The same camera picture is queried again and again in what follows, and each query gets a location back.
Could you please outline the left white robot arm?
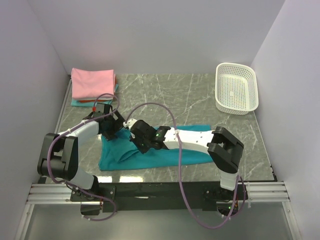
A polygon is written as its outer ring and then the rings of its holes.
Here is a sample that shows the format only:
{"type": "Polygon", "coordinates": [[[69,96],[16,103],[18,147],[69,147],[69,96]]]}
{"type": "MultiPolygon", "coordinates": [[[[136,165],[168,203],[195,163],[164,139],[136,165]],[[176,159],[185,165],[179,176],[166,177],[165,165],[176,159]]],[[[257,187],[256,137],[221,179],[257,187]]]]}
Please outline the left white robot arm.
{"type": "Polygon", "coordinates": [[[82,189],[82,195],[88,201],[96,200],[100,195],[99,181],[79,167],[79,148],[92,137],[104,136],[107,140],[116,138],[116,133],[123,128],[125,119],[110,104],[98,103],[83,120],[61,133],[45,135],[37,164],[41,176],[68,182],[82,189]]]}

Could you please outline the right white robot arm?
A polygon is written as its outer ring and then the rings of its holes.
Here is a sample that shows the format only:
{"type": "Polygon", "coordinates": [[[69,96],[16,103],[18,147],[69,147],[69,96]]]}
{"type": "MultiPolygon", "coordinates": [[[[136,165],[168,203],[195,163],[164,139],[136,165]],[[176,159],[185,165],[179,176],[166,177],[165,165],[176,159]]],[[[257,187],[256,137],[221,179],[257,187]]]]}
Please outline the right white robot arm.
{"type": "Polygon", "coordinates": [[[130,131],[130,141],[143,154],[150,149],[182,148],[209,155],[220,170],[221,197],[230,200],[237,194],[236,179],[244,144],[226,128],[217,126],[215,130],[191,131],[160,126],[155,129],[134,118],[125,121],[123,127],[130,131]]]}

